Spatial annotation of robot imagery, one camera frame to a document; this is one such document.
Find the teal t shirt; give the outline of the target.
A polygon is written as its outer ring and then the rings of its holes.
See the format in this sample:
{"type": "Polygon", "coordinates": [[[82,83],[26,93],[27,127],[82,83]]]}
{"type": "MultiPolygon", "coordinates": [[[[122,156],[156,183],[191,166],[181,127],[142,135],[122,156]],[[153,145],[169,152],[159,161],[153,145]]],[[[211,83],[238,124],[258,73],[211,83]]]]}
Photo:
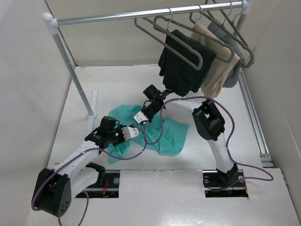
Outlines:
{"type": "MultiPolygon", "coordinates": [[[[134,116],[142,109],[141,105],[120,105],[109,112],[109,116],[116,118],[123,125],[136,125],[143,128],[134,120],[134,116]]],[[[149,143],[159,140],[147,148],[162,155],[175,156],[184,147],[189,125],[178,122],[170,117],[162,119],[157,114],[152,122],[146,126],[146,137],[149,143]]]]}

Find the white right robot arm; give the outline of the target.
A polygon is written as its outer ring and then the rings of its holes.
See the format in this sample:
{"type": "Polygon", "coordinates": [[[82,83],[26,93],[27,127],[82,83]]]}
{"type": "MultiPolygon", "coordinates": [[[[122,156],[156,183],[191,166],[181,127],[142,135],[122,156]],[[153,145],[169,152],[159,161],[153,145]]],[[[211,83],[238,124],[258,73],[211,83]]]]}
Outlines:
{"type": "Polygon", "coordinates": [[[150,85],[143,91],[150,104],[143,106],[134,116],[139,124],[152,122],[163,109],[174,110],[192,116],[198,134],[205,139],[216,162],[217,181],[211,189],[225,189],[238,179],[238,166],[230,158],[224,135],[225,120],[213,100],[194,101],[191,97],[181,97],[170,90],[159,91],[150,85]]]}

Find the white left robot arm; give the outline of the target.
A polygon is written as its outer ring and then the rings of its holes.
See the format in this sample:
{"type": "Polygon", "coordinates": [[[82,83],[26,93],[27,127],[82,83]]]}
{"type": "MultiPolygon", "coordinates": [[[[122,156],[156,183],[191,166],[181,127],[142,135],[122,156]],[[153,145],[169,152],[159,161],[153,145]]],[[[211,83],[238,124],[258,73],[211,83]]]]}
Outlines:
{"type": "Polygon", "coordinates": [[[118,145],[127,139],[127,126],[104,116],[100,126],[89,133],[79,148],[57,166],[42,169],[37,177],[31,208],[55,217],[63,216],[71,201],[86,187],[101,186],[105,168],[93,163],[109,145],[118,145]]]}

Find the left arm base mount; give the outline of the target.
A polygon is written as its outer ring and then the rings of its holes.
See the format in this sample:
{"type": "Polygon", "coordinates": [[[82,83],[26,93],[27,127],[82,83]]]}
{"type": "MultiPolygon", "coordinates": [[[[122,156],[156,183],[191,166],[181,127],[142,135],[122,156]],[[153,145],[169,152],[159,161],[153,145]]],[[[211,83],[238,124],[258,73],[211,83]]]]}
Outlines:
{"type": "Polygon", "coordinates": [[[89,198],[109,199],[119,197],[120,172],[108,171],[101,184],[93,184],[85,189],[89,198]]]}

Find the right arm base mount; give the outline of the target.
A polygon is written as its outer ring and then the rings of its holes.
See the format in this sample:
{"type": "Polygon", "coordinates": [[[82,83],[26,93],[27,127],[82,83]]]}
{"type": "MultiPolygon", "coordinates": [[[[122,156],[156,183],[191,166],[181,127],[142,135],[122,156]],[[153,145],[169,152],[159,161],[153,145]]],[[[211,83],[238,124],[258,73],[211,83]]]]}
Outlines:
{"type": "Polygon", "coordinates": [[[248,198],[248,191],[245,182],[237,182],[230,186],[233,182],[238,181],[240,176],[244,176],[243,171],[240,169],[234,180],[228,184],[223,183],[216,170],[204,170],[203,185],[206,198],[248,198]]]}

